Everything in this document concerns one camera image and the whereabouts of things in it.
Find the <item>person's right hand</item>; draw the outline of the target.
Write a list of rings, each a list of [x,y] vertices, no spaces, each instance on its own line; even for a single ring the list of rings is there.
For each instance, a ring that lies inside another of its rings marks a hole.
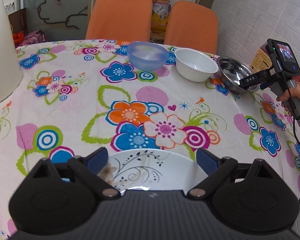
[[[276,98],[277,101],[281,101],[281,106],[285,109],[290,117],[293,116],[293,113],[289,110],[289,108],[284,104],[285,101],[288,101],[290,96],[297,97],[300,100],[300,82],[296,83],[296,87],[292,87],[284,92],[282,96]]]

